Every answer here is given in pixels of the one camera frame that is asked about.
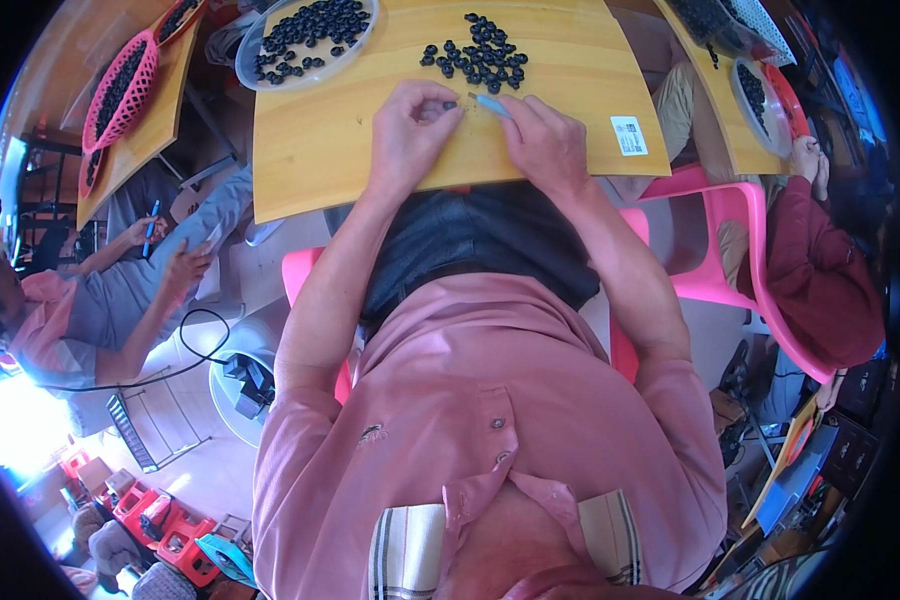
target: khaki pants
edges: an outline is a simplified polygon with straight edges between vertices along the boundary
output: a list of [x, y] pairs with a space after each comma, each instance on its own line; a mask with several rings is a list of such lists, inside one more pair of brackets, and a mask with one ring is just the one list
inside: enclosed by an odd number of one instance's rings
[[[734, 174], [720, 123], [707, 96], [707, 90], [688, 60], [675, 64], [660, 87], [653, 92], [653, 106], [660, 123], [663, 143], [670, 162], [684, 150], [692, 137], [699, 164], [710, 184], [752, 182], [764, 189], [767, 210], [787, 185], [785, 175]], [[649, 176], [608, 177], [626, 202], [635, 202], [654, 180]], [[726, 221], [717, 232], [726, 281], [736, 289], [737, 272], [750, 246], [747, 228], [742, 222]]]

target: dark red jacket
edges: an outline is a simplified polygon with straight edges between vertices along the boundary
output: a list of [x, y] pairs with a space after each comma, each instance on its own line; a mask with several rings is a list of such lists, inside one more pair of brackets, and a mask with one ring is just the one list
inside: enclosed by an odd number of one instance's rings
[[[793, 336], [834, 369], [870, 360], [884, 340], [883, 306], [867, 259], [792, 176], [767, 215], [767, 290]], [[750, 254], [737, 288], [753, 299]]]

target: yellow wooden tabletop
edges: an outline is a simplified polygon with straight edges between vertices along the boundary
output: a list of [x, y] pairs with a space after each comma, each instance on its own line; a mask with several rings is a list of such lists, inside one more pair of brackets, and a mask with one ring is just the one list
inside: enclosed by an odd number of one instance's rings
[[[448, 86], [460, 94], [460, 105], [467, 110], [420, 189], [519, 179], [495, 117], [467, 96], [468, 91], [486, 93], [486, 87], [468, 84], [460, 71], [447, 79], [437, 66], [420, 66], [427, 44], [443, 48], [445, 41], [453, 40], [457, 47], [472, 45], [464, 15], [478, 7], [478, 13], [506, 30], [507, 42], [516, 45], [517, 52], [529, 57], [526, 79], [514, 95], [535, 94], [587, 126], [590, 173], [670, 175], [646, 83], [623, 30], [603, 0], [449, 6], [442, 0], [381, 0], [381, 4], [366, 47], [345, 70], [313, 88], [257, 93], [253, 127], [257, 223], [355, 200], [370, 173], [373, 114], [397, 82], [409, 78]], [[296, 9], [276, 11], [267, 31]], [[320, 46], [305, 52], [324, 55]], [[647, 154], [622, 154], [612, 116], [637, 118]]]
[[[163, 20], [163, 15], [150, 29]], [[183, 85], [187, 81], [190, 56], [201, 18], [192, 19], [180, 37], [160, 48], [160, 58], [153, 87], [146, 98], [144, 114], [132, 130], [110, 145], [96, 174], [90, 195], [76, 199], [76, 228], [82, 229], [113, 192], [125, 184], [137, 170], [150, 162], [167, 146], [177, 141], [180, 126], [180, 107], [183, 104]], [[161, 198], [164, 202], [172, 198]]]
[[690, 57], [696, 70], [696, 76], [703, 82], [706, 95], [717, 114], [720, 133], [726, 143], [730, 155], [730, 166], [737, 175], [789, 175], [790, 160], [780, 158], [766, 150], [748, 125], [740, 105], [733, 96], [731, 88], [733, 58], [720, 54], [720, 68], [713, 68], [713, 59], [707, 48], [701, 48], [690, 38], [684, 24], [681, 23], [666, 0], [653, 0], [660, 8], [660, 13], [670, 23], [676, 38], [680, 40], [683, 50]]

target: blue pen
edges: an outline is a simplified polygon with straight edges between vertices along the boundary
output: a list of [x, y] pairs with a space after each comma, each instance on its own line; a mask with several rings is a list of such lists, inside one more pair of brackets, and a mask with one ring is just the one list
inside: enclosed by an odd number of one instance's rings
[[[160, 200], [153, 203], [153, 210], [150, 211], [151, 217], [156, 217], [156, 213], [160, 212]], [[150, 239], [154, 235], [154, 224], [151, 222], [146, 226], [146, 239]], [[150, 253], [150, 242], [144, 242], [144, 258]]]
[[514, 118], [510, 115], [509, 112], [507, 112], [507, 109], [504, 108], [504, 105], [502, 103], [497, 102], [496, 100], [492, 99], [490, 96], [485, 96], [484, 94], [480, 94], [478, 96], [477, 94], [474, 94], [473, 92], [467, 92], [466, 95], [469, 96], [470, 98], [473, 98], [474, 100], [476, 100], [477, 104], [484, 107], [485, 109], [489, 109], [496, 114], [506, 117], [507, 119]]

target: barcode label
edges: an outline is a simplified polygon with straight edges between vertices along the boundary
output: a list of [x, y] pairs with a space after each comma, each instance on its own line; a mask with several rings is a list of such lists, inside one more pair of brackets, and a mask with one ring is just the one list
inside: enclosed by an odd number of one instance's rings
[[617, 135], [620, 152], [625, 157], [647, 154], [647, 143], [643, 140], [640, 124], [636, 117], [610, 117], [613, 132]]

